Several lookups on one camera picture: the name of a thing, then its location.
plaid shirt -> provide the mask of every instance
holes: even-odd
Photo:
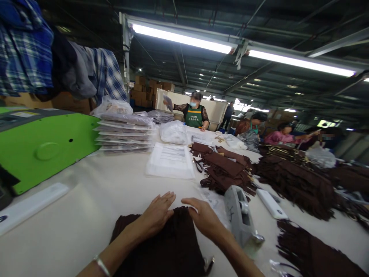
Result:
[[[85,47],[87,53],[93,56],[94,69],[91,80],[97,89],[96,102],[101,104],[104,95],[112,99],[127,101],[122,75],[114,53],[102,48]]]
[[[23,26],[13,28],[0,22],[0,95],[47,93],[45,87],[53,87],[53,32],[42,18],[36,1],[15,2]]]

green machine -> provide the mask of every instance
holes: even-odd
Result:
[[[20,195],[99,149],[100,119],[81,113],[22,107],[0,108],[0,175]]]

white table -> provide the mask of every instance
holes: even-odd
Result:
[[[214,132],[206,134],[211,139],[216,136]],[[214,142],[230,150],[225,142]],[[254,162],[260,157],[248,150],[237,152]],[[182,206],[184,197],[200,197],[197,187],[203,175],[196,169],[196,180],[147,177],[144,172],[149,155],[91,155],[16,199],[57,182],[71,188],[61,199],[0,237],[1,277],[75,276],[108,245],[119,215],[142,213],[155,196],[169,190],[177,194],[172,208]],[[262,186],[272,191],[270,186]],[[358,223],[340,212],[335,213],[336,219],[325,222],[301,212],[287,200],[280,205],[292,221],[341,250],[369,273],[369,236]],[[276,221],[258,196],[251,197],[250,208],[255,227],[266,240],[255,263],[266,276],[276,276],[269,259],[286,262],[275,247],[279,234]],[[196,232],[203,256],[216,258],[210,276],[236,276],[220,250]]]

pink shirt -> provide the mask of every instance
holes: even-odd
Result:
[[[270,133],[264,138],[264,143],[266,144],[279,144],[279,142],[282,143],[295,143],[299,144],[301,143],[301,139],[294,140],[293,135],[284,135],[280,131],[275,131],[273,133]]]

silver bracelet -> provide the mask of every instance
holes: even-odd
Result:
[[[105,264],[103,263],[103,261],[100,259],[99,255],[96,255],[93,258],[94,261],[96,261],[97,265],[99,266],[99,268],[105,273],[105,275],[107,277],[111,277],[109,270],[106,268]]]

